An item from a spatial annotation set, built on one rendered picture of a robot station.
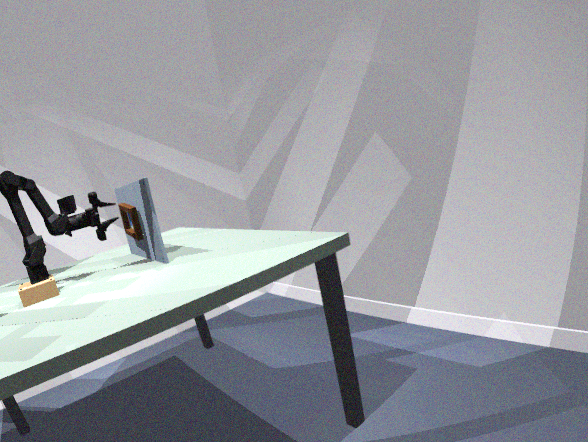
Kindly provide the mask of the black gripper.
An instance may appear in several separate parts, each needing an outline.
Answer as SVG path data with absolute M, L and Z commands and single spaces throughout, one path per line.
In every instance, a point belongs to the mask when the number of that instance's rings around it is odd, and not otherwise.
M 98 213 L 98 210 L 97 210 L 98 207 L 103 208 L 103 207 L 116 205 L 116 203 L 101 202 L 101 200 L 98 200 L 96 192 L 88 193 L 88 199 L 89 199 L 89 202 L 92 204 L 92 208 L 94 208 L 95 212 L 97 212 L 97 213 Z M 86 218 L 82 216 L 82 214 L 84 214 L 84 213 L 85 212 L 79 213 L 79 217 L 80 217 L 80 220 L 82 223 L 82 228 L 88 227 Z M 110 226 L 117 219 L 119 219 L 119 217 L 114 217 L 112 219 L 109 219 L 109 220 L 106 220 L 106 221 L 100 223 L 100 225 L 97 225 L 96 233 L 97 233 L 98 239 L 100 241 L 107 240 L 105 231 L 107 231 L 106 230 L 107 227 Z

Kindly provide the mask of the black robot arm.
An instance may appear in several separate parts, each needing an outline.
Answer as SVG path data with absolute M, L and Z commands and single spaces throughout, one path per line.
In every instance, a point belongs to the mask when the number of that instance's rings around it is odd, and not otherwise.
M 46 253 L 46 244 L 42 235 L 37 236 L 27 218 L 27 214 L 20 201 L 18 190 L 25 191 L 30 197 L 32 203 L 42 215 L 45 226 L 50 235 L 65 235 L 72 237 L 71 231 L 82 229 L 82 223 L 79 214 L 68 217 L 69 214 L 75 213 L 77 207 L 74 195 L 57 200 L 60 214 L 54 213 L 43 194 L 35 185 L 35 181 L 19 176 L 8 170 L 0 174 L 0 192 L 9 203 L 9 207 L 16 219 L 16 223 L 23 236 L 23 245 L 26 255 L 23 263 L 27 269 L 30 283 L 33 285 L 49 279 L 49 273 L 44 265 L 44 255 Z M 94 208 L 85 210 L 82 214 L 87 220 L 87 226 L 95 227 L 100 225 L 99 213 Z

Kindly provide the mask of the brown wooden picture frame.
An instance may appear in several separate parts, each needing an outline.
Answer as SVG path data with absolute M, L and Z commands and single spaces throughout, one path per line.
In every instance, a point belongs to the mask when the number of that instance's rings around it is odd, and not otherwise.
M 119 211 L 123 220 L 123 226 L 127 235 L 137 241 L 143 240 L 144 235 L 139 223 L 136 207 L 130 204 L 119 204 Z

